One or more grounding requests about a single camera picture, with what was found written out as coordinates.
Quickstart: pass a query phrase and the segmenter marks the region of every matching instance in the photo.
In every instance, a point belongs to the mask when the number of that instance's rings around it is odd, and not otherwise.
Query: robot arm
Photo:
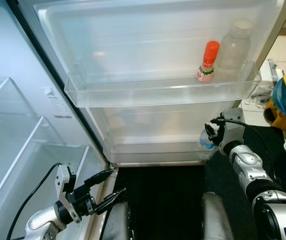
[[[27,222],[25,240],[55,240],[56,235],[71,222],[82,221],[82,216],[101,214],[113,206],[116,198],[125,189],[107,196],[96,204],[90,188],[106,180],[113,170],[105,170],[84,181],[74,189],[76,174],[72,167],[59,165],[55,179],[58,201],[35,213]]]
[[[261,238],[286,240],[286,193],[263,169],[262,159],[244,145],[245,127],[226,120],[243,122],[242,109],[227,110],[211,120],[219,126],[217,133],[206,124],[209,139],[218,146],[221,154],[229,157],[239,183],[252,204]]]

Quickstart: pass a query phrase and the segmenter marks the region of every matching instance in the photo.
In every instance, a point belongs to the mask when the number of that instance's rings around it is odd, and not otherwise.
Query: orange bottle cap
[[[203,60],[204,67],[210,68],[211,66],[213,66],[214,61],[217,57],[219,46],[220,45],[217,41],[210,41],[207,43]]]

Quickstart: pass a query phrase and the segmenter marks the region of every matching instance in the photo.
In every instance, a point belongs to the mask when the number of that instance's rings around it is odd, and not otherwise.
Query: bottle label
[[[214,69],[211,71],[203,71],[200,67],[196,73],[196,78],[201,82],[210,82],[213,79]]]
[[[206,68],[211,68],[213,65],[214,65],[213,63],[203,62],[203,66]]]

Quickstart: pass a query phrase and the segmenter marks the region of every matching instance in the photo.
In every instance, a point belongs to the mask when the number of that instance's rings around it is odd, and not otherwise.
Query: white refrigerator wall
[[[5,1],[0,0],[0,77],[13,79],[30,103],[32,112],[49,120],[68,145],[95,149],[58,87],[40,61]],[[10,112],[20,113],[17,105]]]

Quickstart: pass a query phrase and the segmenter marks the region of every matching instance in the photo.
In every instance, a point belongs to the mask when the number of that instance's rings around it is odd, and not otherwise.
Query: clear plastic bottle
[[[236,80],[235,78],[244,64],[251,46],[250,35],[253,26],[253,23],[248,19],[237,19],[233,22],[230,32],[223,37],[214,64],[215,75],[220,74],[217,77],[222,82]]]
[[[203,129],[199,141],[201,145],[207,149],[212,149],[213,147],[215,147],[214,143],[208,139],[208,135],[205,129]]]

